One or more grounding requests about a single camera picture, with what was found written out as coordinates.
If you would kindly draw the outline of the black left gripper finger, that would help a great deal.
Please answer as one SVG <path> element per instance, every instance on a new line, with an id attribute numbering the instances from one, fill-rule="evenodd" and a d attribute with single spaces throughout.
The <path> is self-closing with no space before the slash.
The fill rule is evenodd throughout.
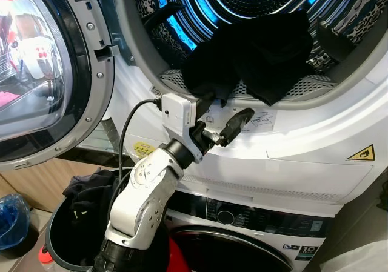
<path id="1" fill-rule="evenodd" d="M 202 118 L 204 114 L 208 111 L 212 103 L 216 100 L 215 94 L 213 92 L 208 92 L 203 95 L 201 98 L 196 100 L 196 120 Z"/>
<path id="2" fill-rule="evenodd" d="M 234 114 L 225 124 L 219 136 L 219 145 L 226 147 L 229 145 L 243 130 L 244 126 L 252 119 L 255 112 L 251 108 L 245 108 Z"/>

